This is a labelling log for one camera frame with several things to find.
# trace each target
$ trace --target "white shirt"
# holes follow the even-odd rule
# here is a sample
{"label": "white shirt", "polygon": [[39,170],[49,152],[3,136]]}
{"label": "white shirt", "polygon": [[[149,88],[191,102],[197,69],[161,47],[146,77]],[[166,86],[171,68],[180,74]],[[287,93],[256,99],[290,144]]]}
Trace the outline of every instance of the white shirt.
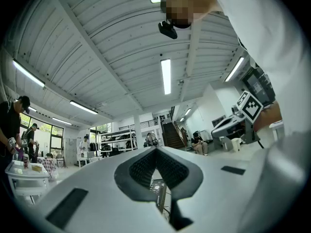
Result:
{"label": "white shirt", "polygon": [[88,151],[88,148],[89,148],[89,143],[88,141],[81,141],[80,144],[79,144],[79,148],[78,148],[78,154],[81,154],[83,153],[83,151]]}
{"label": "white shirt", "polygon": [[311,129],[311,50],[281,0],[217,0],[247,48],[268,74],[285,134]]}

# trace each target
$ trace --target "stair railing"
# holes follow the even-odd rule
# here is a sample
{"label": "stair railing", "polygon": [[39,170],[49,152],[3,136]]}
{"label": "stair railing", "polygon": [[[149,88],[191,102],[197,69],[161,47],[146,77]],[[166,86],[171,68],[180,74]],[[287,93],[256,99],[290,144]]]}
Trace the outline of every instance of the stair railing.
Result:
{"label": "stair railing", "polygon": [[159,122],[161,124],[161,129],[162,129],[162,139],[163,139],[163,144],[164,146],[167,146],[167,140],[166,140],[166,135],[165,135],[165,131],[164,131],[164,127],[163,127],[163,123],[161,122],[161,120],[159,119]]}
{"label": "stair railing", "polygon": [[188,140],[187,140],[187,137],[186,137],[186,133],[182,132],[180,130],[180,128],[178,127],[176,121],[174,121],[173,125],[174,125],[174,127],[175,127],[175,129],[176,129],[176,131],[177,131],[177,133],[178,133],[178,135],[180,137],[180,139],[182,140],[183,144],[185,145],[185,147],[187,147],[187,141]]}

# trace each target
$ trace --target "machine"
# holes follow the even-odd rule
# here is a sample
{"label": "machine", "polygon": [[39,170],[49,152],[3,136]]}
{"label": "machine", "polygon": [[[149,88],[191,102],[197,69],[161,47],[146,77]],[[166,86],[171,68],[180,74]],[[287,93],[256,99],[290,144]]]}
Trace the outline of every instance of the machine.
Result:
{"label": "machine", "polygon": [[259,142],[260,139],[254,131],[254,123],[263,105],[250,92],[244,91],[231,109],[233,114],[217,124],[211,135],[226,136],[229,139],[241,138],[246,144]]}

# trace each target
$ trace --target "box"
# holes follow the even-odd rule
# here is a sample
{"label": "box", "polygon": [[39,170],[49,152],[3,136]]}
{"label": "box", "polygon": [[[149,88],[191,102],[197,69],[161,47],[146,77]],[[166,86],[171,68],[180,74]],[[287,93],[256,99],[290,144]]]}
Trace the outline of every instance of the box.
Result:
{"label": "box", "polygon": [[37,172],[41,172],[42,171],[42,167],[40,167],[40,166],[31,166],[32,167],[32,169],[33,169],[33,171],[37,171]]}

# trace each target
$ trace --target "white pillar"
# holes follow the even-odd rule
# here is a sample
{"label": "white pillar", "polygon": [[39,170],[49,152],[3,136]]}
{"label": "white pillar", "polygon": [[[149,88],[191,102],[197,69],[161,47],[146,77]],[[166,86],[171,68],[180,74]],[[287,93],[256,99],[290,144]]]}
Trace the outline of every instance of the white pillar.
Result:
{"label": "white pillar", "polygon": [[137,146],[138,146],[138,149],[141,149],[144,147],[144,143],[142,141],[140,120],[139,120],[138,114],[134,115],[134,123],[135,123],[135,135],[136,135]]}

